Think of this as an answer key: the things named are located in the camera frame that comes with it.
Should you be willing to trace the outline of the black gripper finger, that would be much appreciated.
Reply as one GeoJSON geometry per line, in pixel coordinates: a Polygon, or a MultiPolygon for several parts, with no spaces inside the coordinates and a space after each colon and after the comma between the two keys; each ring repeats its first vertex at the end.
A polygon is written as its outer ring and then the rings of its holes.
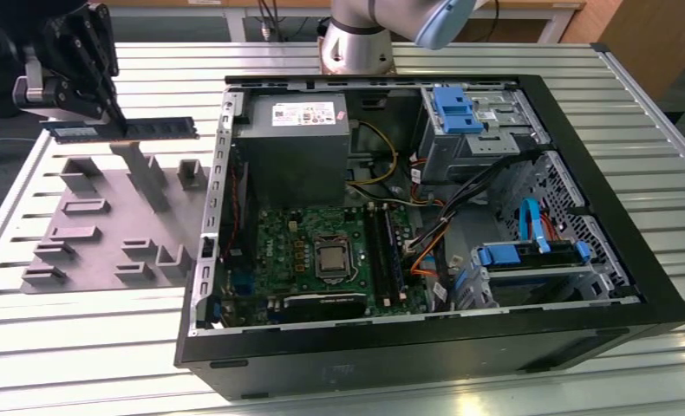
{"type": "Polygon", "coordinates": [[[123,130],[125,115],[114,83],[119,66],[109,6],[87,3],[71,18],[75,46],[83,52],[76,82],[79,94],[99,103],[100,113],[109,116],[109,124],[123,130]]]}
{"type": "Polygon", "coordinates": [[[117,87],[103,81],[91,91],[86,87],[58,94],[56,136],[63,138],[125,138],[127,119],[118,105],[117,87]]]}

